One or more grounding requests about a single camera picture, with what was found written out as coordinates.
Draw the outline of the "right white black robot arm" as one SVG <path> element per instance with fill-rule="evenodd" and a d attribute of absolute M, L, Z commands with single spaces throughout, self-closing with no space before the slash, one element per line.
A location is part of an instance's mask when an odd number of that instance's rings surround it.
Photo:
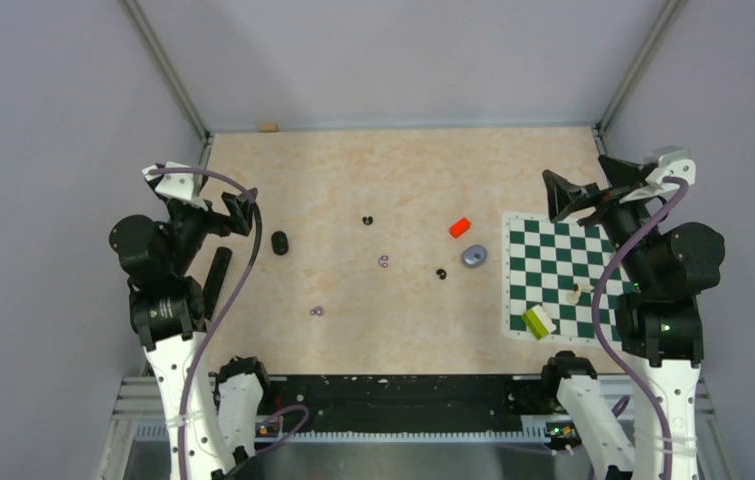
<path fill-rule="evenodd" d="M 637 285 L 617 300 L 620 347 L 599 338 L 631 381 L 634 432 L 624 432 L 591 362 L 570 351 L 545 364 L 539 397 L 547 409 L 568 414 L 595 478 L 695 479 L 695 397 L 704 358 L 697 298 L 720 282 L 725 241 L 698 222 L 659 229 L 695 183 L 697 167 L 687 149 L 665 147 L 641 164 L 607 155 L 599 163 L 606 188 L 577 185 L 549 170 L 543 180 L 551 220 L 577 214 L 580 225 L 601 226 L 613 245 L 593 289 L 592 321 L 600 319 L 615 271 Z"/>

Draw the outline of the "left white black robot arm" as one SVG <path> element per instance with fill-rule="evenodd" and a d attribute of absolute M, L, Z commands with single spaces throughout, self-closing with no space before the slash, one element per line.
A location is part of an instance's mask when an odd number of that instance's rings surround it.
<path fill-rule="evenodd" d="M 200 351 L 211 336 L 204 290 L 187 270 L 209 234 L 248 235 L 261 226 L 257 189 L 222 194 L 226 214 L 166 203 L 170 219 L 120 220 L 109 245 L 127 273 L 130 325 L 157 381 L 171 447 L 171 478 L 234 479 L 255 455 L 257 413 L 274 393 L 255 357 L 211 374 Z"/>

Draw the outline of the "purple grey earbud charging case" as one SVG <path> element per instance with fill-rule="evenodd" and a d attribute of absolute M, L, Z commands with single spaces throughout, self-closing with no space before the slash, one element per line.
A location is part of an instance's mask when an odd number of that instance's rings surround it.
<path fill-rule="evenodd" d="M 467 247 L 460 256 L 461 263 L 467 268 L 477 268 L 483 265 L 487 258 L 488 251 L 480 244 Z"/>

